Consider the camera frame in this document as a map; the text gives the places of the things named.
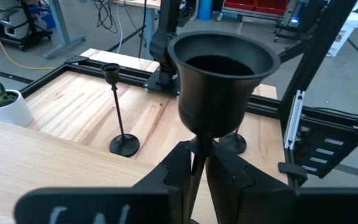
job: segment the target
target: desk leg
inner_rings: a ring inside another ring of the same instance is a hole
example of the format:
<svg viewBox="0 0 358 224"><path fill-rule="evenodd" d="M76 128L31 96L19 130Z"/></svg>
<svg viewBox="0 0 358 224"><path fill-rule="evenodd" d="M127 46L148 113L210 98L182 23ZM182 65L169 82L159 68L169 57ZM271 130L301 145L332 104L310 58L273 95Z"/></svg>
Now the desk leg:
<svg viewBox="0 0 358 224"><path fill-rule="evenodd" d="M67 50L78 45L81 41L85 41L85 35L71 41L68 36L65 19L63 18L62 7L59 0L49 0L50 10L52 12L53 19L56 23L56 31L60 39L60 45L54 47L52 50L44 53L46 59L50 59L58 54L61 54Z"/></svg>
<svg viewBox="0 0 358 224"><path fill-rule="evenodd" d="M154 9L147 8L146 9L146 31L145 31L145 40L147 43L150 43L152 37L154 35L154 19L155 19L155 11ZM147 52L146 52L146 59L153 60L152 56L150 55L150 45L146 44Z"/></svg>

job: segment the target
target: yellow cable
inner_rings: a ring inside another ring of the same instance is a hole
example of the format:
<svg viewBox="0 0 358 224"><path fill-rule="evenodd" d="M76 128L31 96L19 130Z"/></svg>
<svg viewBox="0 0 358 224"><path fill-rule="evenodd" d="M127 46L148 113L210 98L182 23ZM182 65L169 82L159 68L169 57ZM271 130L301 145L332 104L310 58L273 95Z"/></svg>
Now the yellow cable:
<svg viewBox="0 0 358 224"><path fill-rule="evenodd" d="M20 66L22 68L28 68L28 69L34 69L34 70L46 70L46 69L55 69L54 67L41 67L41 68L37 68L37 67L30 67L30 66L25 66L25 65L21 65L17 62L15 62L6 52L5 47L3 46L2 42L0 41L0 47L2 49L2 51L4 52L5 56L15 65Z"/></svg>

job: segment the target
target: black candlestick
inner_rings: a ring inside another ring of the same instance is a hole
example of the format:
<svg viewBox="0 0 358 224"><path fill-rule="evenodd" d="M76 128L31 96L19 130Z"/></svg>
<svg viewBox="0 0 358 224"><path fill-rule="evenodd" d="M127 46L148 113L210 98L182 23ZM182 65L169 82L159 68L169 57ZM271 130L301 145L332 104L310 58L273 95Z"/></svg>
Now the black candlestick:
<svg viewBox="0 0 358 224"><path fill-rule="evenodd" d="M243 153L247 149L247 141L240 134L238 134L239 128L240 127L238 127L233 133L219 138L219 143L222 146L237 155Z"/></svg>
<svg viewBox="0 0 358 224"><path fill-rule="evenodd" d="M117 96L117 82L119 81L119 69L120 66L116 63L108 63L101 67L101 70L104 73L104 79L108 84L111 85L111 90L114 93L114 100L116 102L117 108L117 117L119 122L119 129L121 134L113 138L110 142L110 152L125 156L131 157L140 148L140 142L136 136L133 134L125 134L124 128L122 126L121 112L119 110L118 96Z"/></svg>

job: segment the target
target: gray floor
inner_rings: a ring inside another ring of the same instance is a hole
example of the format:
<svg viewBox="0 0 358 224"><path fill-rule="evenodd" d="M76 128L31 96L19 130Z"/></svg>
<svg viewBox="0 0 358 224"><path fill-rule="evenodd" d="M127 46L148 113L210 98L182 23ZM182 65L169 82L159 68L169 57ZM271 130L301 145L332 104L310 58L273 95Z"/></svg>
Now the gray floor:
<svg viewBox="0 0 358 224"><path fill-rule="evenodd" d="M58 44L57 36L54 34L52 41L21 52L14 47L6 47L9 55L16 61L33 67L58 67L66 59L84 52L88 48L106 50L119 42L119 35L112 34L103 28L96 27L97 12L93 3L80 3L79 1L61 1L65 19L71 37L81 34L86 35L86 41L71 49L65 54L46 60L42 54L51 47ZM142 11L137 7L128 7L137 27L142 21ZM123 23L124 36L135 30L131 25L125 10L121 9L120 18ZM273 43L273 24L265 21L243 22L242 24L230 18L224 18L221 22L213 20L202 22L189 22L184 28L178 30L188 32L191 30L221 30L244 35L257 39L277 52L281 52L289 44L287 40L279 40ZM352 42L358 47L358 29L351 36ZM121 53L137 56L139 48L139 37L135 36L126 42ZM280 70L264 80L264 83L277 87L278 96L281 98L300 61L300 57L283 64ZM0 71L35 80L45 75L49 70L28 70L12 64L4 56L0 49ZM8 88L21 89L25 84L1 78L0 81ZM358 113L358 52L349 43L335 58L326 58L323 65L315 76L310 88L306 92L306 105L323 106ZM324 179L310 177L305 186L309 187L358 187L358 149L356 149L342 164L342 169L334 170ZM355 167L356 172L349 172L346 167Z"/></svg>

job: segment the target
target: workbench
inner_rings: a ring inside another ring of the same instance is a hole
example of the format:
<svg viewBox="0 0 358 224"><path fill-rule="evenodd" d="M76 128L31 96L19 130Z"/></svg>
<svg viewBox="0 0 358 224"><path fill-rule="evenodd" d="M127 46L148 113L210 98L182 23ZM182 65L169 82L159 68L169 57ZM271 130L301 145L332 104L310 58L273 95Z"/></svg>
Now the workbench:
<svg viewBox="0 0 358 224"><path fill-rule="evenodd" d="M66 52L71 48L77 46L81 41L85 41L85 36L81 35L74 40L70 40L68 35L65 19L63 16L62 7L59 3L59 0L48 0L50 10L52 12L53 19L56 23L56 32L59 36L60 45L44 53L44 57L50 59L60 53ZM118 0L114 1L116 4L127 4L129 6L144 7L144 0ZM155 10L159 10L161 5L161 0L148 0L146 5L146 19L145 19L145 31L144 39L147 43L150 43L152 36L154 34L154 20L155 20ZM147 45L147 59L152 59L149 53L149 45Z"/></svg>
<svg viewBox="0 0 358 224"><path fill-rule="evenodd" d="M158 69L157 62L95 49L83 56ZM254 94L276 97L275 88L267 85L260 85ZM122 83L118 95L124 130L140 140L141 149L131 158L109 152L119 125L111 87L102 78L65 72L26 98L34 116L30 126L0 123L0 223L12 223L15 202L36 188L132 186L178 141L195 136L182 125L175 97ZM285 162L279 121L247 113L239 133L248 144L239 156L288 184L287 175L278 171L278 163ZM193 218L216 223L205 175Z"/></svg>

